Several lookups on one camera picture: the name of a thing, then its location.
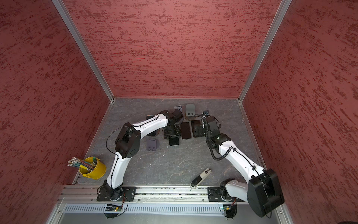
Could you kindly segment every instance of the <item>wire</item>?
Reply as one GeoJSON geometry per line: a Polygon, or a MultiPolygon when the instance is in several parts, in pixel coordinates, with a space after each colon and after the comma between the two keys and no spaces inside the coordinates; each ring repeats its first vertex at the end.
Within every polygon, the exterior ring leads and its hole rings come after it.
{"type": "Polygon", "coordinates": [[[237,214],[237,200],[236,200],[236,208],[235,208],[235,214],[234,214],[234,217],[235,217],[235,215],[237,214]]]}
{"type": "MultiPolygon", "coordinates": [[[[125,199],[127,200],[127,207],[126,207],[126,209],[125,209],[122,213],[117,214],[117,215],[114,216],[114,217],[111,217],[112,219],[115,218],[115,217],[121,216],[123,213],[125,213],[125,212],[127,211],[127,208],[128,208],[128,206],[129,206],[129,202],[128,202],[128,198],[126,197],[126,195],[125,195],[124,192],[123,192],[123,201],[122,201],[122,206],[121,206],[122,209],[123,209],[123,205],[124,205],[125,199]]],[[[112,208],[118,207],[117,205],[113,205],[113,204],[107,204],[107,206],[111,206],[112,208]]]]}
{"type": "Polygon", "coordinates": [[[202,114],[196,114],[194,115],[195,117],[199,117],[201,118],[204,122],[205,122],[205,132],[206,132],[206,135],[205,135],[205,140],[206,140],[206,145],[209,147],[209,150],[210,150],[210,154],[211,154],[211,157],[213,157],[214,160],[216,161],[219,161],[219,160],[222,160],[223,158],[225,158],[231,151],[231,149],[233,149],[232,147],[229,147],[229,149],[225,152],[224,155],[222,155],[221,157],[215,157],[214,155],[214,152],[213,152],[213,149],[212,149],[212,145],[210,144],[209,142],[209,124],[208,122],[206,121],[206,115],[202,115],[202,114]]]}
{"type": "Polygon", "coordinates": [[[235,201],[236,201],[236,198],[234,198],[234,201],[232,202],[232,204],[230,205],[230,207],[235,204],[235,201]]]}
{"type": "MultiPolygon", "coordinates": [[[[246,159],[246,161],[250,164],[250,166],[252,167],[252,170],[255,170],[256,171],[256,173],[257,173],[257,176],[260,178],[260,181],[261,181],[261,183],[262,183],[262,185],[263,185],[263,190],[265,191],[265,194],[266,194],[266,197],[267,197],[267,202],[269,201],[268,200],[268,194],[267,194],[267,192],[266,192],[266,189],[265,189],[265,185],[264,185],[264,183],[263,183],[263,181],[262,181],[262,179],[261,179],[261,177],[260,177],[260,174],[258,173],[258,171],[256,170],[256,166],[253,166],[250,162],[249,162],[249,160],[245,157],[245,156],[243,156],[241,153],[239,153],[238,151],[236,151],[236,149],[234,149],[234,152],[237,152],[239,155],[241,155],[242,157],[244,157],[245,159],[246,159]]],[[[266,215],[266,217],[267,218],[271,218],[271,216],[272,216],[272,208],[271,208],[271,204],[270,204],[270,216],[268,217],[267,216],[267,214],[265,214],[266,215]]]]}
{"type": "Polygon", "coordinates": [[[120,127],[120,128],[117,128],[116,130],[112,131],[112,133],[108,136],[107,140],[106,140],[106,148],[108,151],[110,151],[111,153],[113,153],[114,155],[116,155],[117,159],[116,159],[116,162],[114,164],[114,167],[113,167],[113,170],[112,170],[112,173],[111,173],[111,188],[112,188],[112,176],[113,176],[113,172],[114,172],[114,169],[116,168],[116,165],[117,165],[117,161],[119,159],[119,156],[115,153],[115,152],[112,152],[109,148],[108,148],[108,139],[111,137],[111,135],[113,133],[115,133],[116,131],[118,131],[119,129],[122,129],[122,128],[128,128],[128,127],[131,127],[131,126],[123,126],[123,127],[120,127]]]}
{"type": "MultiPolygon", "coordinates": [[[[159,114],[157,115],[157,117],[156,117],[154,120],[158,120],[160,113],[161,113],[161,111],[159,112],[159,114]]],[[[152,121],[154,121],[154,120],[150,120],[150,121],[148,121],[148,122],[145,122],[144,124],[137,125],[137,126],[133,126],[133,127],[142,127],[143,125],[148,124],[149,122],[152,122],[152,121]]]]}
{"type": "Polygon", "coordinates": [[[127,200],[127,207],[126,207],[126,209],[125,209],[121,214],[119,214],[118,216],[120,216],[120,215],[122,215],[123,213],[125,213],[125,212],[127,211],[127,208],[128,208],[129,202],[128,202],[128,199],[127,199],[126,195],[124,194],[124,192],[123,192],[123,197],[127,200]]]}
{"type": "Polygon", "coordinates": [[[216,119],[216,117],[214,117],[214,116],[212,116],[212,117],[219,123],[218,129],[220,129],[220,128],[221,128],[221,123],[220,123],[220,121],[218,121],[218,119],[216,119]]]}

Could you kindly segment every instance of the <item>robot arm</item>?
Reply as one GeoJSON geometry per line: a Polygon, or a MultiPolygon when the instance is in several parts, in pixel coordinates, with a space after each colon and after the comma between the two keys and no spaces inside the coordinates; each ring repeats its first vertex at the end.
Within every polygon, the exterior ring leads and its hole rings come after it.
{"type": "MultiPolygon", "coordinates": [[[[246,181],[246,183],[241,183],[232,178],[223,181],[220,184],[223,199],[230,200],[232,197],[237,197],[247,201],[260,217],[283,204],[284,198],[276,173],[271,169],[265,170],[253,162],[236,147],[226,134],[220,133],[220,126],[218,127],[214,117],[209,115],[196,116],[202,118],[203,127],[206,130],[206,143],[213,159],[222,160],[226,158],[243,175],[246,181]],[[216,158],[213,149],[221,154],[221,157],[216,158]]],[[[164,128],[164,135],[167,138],[177,136],[177,125],[183,119],[180,110],[176,109],[172,113],[167,110],[161,111],[155,117],[137,124],[124,124],[115,141],[115,161],[110,175],[103,184],[112,201],[121,198],[123,176],[130,159],[139,150],[140,140],[159,128],[164,128]]]]}

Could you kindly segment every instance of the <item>gray floor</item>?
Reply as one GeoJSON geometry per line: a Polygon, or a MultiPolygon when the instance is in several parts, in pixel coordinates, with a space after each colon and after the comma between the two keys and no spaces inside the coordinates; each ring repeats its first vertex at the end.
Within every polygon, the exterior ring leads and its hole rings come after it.
{"type": "MultiPolygon", "coordinates": [[[[102,184],[109,175],[114,155],[105,146],[106,139],[115,129],[124,123],[137,123],[145,120],[147,115],[156,115],[161,110],[172,112],[174,106],[194,104],[195,111],[201,114],[209,110],[222,127],[221,133],[227,134],[237,147],[253,161],[258,162],[254,147],[250,141],[237,100],[198,100],[198,99],[116,99],[114,107],[105,122],[91,156],[96,156],[107,166],[106,174],[99,180],[80,177],[79,184],[102,184]]],[[[109,148],[114,151],[114,141],[119,131],[108,140],[109,148]]],[[[202,185],[219,185],[227,178],[233,177],[244,182],[241,174],[226,159],[215,161],[205,143],[205,138],[180,139],[179,146],[169,146],[163,138],[163,132],[154,137],[159,141],[159,148],[146,150],[146,140],[141,140],[139,152],[130,161],[124,175],[127,185],[189,185],[204,169],[210,168],[212,173],[201,183],[202,185]]]]}

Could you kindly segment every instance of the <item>red wall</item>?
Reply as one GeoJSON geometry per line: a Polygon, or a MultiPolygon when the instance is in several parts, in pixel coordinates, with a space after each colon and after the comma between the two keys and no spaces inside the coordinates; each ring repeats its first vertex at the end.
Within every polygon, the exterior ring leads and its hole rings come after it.
{"type": "Polygon", "coordinates": [[[44,223],[109,100],[50,0],[0,15],[0,220],[44,223]]]}
{"type": "Polygon", "coordinates": [[[116,97],[237,98],[281,0],[64,0],[116,97]]]}
{"type": "Polygon", "coordinates": [[[293,0],[244,100],[295,224],[358,221],[357,12],[293,0]]]}

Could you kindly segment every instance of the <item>black phone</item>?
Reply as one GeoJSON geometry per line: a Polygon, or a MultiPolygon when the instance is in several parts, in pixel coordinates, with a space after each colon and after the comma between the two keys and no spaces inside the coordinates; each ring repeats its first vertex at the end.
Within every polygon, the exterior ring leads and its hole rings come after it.
{"type": "Polygon", "coordinates": [[[169,138],[170,146],[178,146],[179,145],[179,137],[169,138]]]}
{"type": "Polygon", "coordinates": [[[192,133],[190,132],[189,122],[183,122],[180,124],[180,131],[182,132],[182,139],[192,138],[192,133]]]}

